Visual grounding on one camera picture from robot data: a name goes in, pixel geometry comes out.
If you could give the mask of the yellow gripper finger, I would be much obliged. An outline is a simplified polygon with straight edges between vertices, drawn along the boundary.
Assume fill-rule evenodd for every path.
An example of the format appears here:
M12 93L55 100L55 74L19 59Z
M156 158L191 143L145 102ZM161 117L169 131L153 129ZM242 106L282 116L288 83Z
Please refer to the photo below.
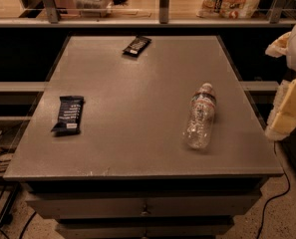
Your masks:
M273 109L267 120L265 135L270 140L279 141L289 136L296 128L296 79L283 80L279 85Z
M267 49L265 50L265 54L274 58L286 56L288 53L288 43L290 35L290 32L281 35L278 39L276 39L267 47Z

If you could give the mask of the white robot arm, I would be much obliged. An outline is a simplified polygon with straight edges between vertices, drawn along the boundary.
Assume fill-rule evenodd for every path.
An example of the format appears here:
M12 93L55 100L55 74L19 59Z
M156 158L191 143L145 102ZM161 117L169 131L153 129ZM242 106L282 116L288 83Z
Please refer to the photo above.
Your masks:
M265 54L270 57L286 57L287 67L296 72L296 25L268 46ZM279 85L268 120L265 135L279 141L296 128L296 78L283 80Z

